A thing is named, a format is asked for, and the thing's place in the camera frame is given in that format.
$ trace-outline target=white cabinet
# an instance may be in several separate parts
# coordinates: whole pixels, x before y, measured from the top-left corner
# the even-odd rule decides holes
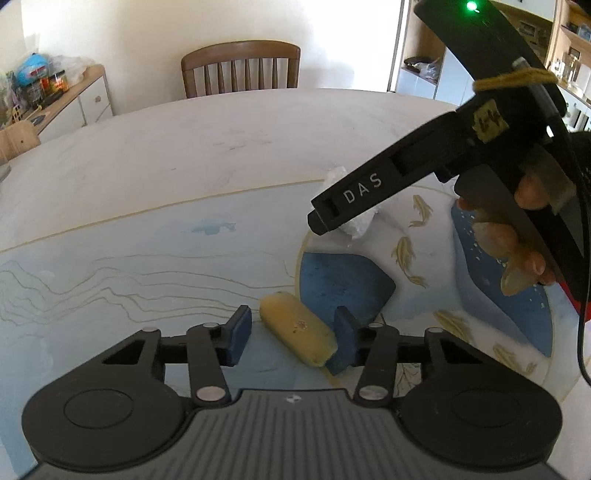
[[[72,133],[81,127],[106,120],[112,116],[113,110],[111,109],[105,78],[99,77],[51,120],[39,133],[39,139],[41,143],[49,142],[49,140]]]
[[[460,106],[474,96],[473,79],[449,48],[445,49],[435,100]]]
[[[110,105],[107,105],[107,107],[105,108],[105,111],[101,113],[97,122],[102,122],[103,120],[107,120],[108,118],[112,118],[112,117],[113,117],[113,110],[111,110]]]
[[[566,115],[563,122],[570,131],[584,130],[588,123],[589,107],[562,87],[559,90],[566,101]]]
[[[68,104],[57,117],[55,117],[49,125],[39,134],[41,143],[49,142],[54,138],[62,135],[72,133],[85,125],[84,116],[82,115],[82,108],[80,101],[75,99]]]
[[[104,77],[99,78],[79,96],[87,125],[94,124],[109,106]]]
[[[496,0],[500,4],[510,5],[525,10],[538,17],[554,21],[554,9],[556,0]]]
[[[401,69],[400,74],[398,75],[396,93],[412,95],[415,97],[433,98],[435,94],[435,85],[413,72]]]

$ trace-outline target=white tissue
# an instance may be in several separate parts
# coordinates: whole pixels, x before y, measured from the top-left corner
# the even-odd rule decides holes
[[[336,167],[328,172],[322,188],[318,193],[325,191],[331,185],[337,183],[340,179],[346,177],[347,170],[345,167]],[[371,221],[374,219],[374,215],[378,211],[377,207],[372,207],[361,215],[358,215],[352,220],[349,220],[346,224],[341,225],[340,229],[346,234],[350,235],[353,240],[361,238],[365,232],[368,231]]]

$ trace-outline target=chair backrest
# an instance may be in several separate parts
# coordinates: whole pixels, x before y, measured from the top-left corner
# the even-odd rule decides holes
[[[263,59],[273,59],[271,88],[278,88],[277,59],[287,59],[287,88],[296,88],[300,70],[300,48],[291,43],[275,40],[248,40],[219,43],[200,48],[185,55],[181,60],[183,82],[187,98],[197,96],[195,69],[204,67],[205,95],[212,94],[209,65],[217,63],[217,91],[225,93],[222,63],[230,62],[232,91],[238,91],[236,61],[244,61],[245,90],[251,90],[250,59],[258,59],[258,89],[265,88]]]

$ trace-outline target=yellow string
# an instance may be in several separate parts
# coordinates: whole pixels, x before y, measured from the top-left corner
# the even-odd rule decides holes
[[[548,70],[529,67],[488,79],[475,80],[472,88],[475,92],[484,92],[502,88],[525,87],[535,83],[558,83],[558,78]]]

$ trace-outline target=finger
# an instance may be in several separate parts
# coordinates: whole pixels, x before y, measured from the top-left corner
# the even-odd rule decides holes
[[[492,257],[508,257],[518,248],[517,233],[510,225],[482,222],[474,223],[472,229],[480,248]]]
[[[524,268],[531,274],[541,276],[546,270],[546,260],[539,252],[529,252],[525,257]]]
[[[547,268],[544,273],[542,273],[540,279],[538,280],[542,285],[553,285],[556,283],[556,275],[554,272]]]
[[[457,200],[457,206],[460,210],[474,210],[474,205],[472,205],[470,202],[468,202],[466,199],[463,199],[462,197],[458,198]]]
[[[515,295],[538,283],[540,275],[532,272],[531,253],[520,251],[509,258],[501,277],[501,291],[504,295]]]
[[[515,201],[525,210],[540,210],[550,203],[550,198],[540,178],[526,173],[515,191]]]
[[[492,223],[502,223],[502,222],[495,222],[494,216],[488,213],[486,210],[481,208],[477,208],[473,210],[474,218],[472,219],[472,225],[475,223],[484,223],[484,222],[492,222]]]

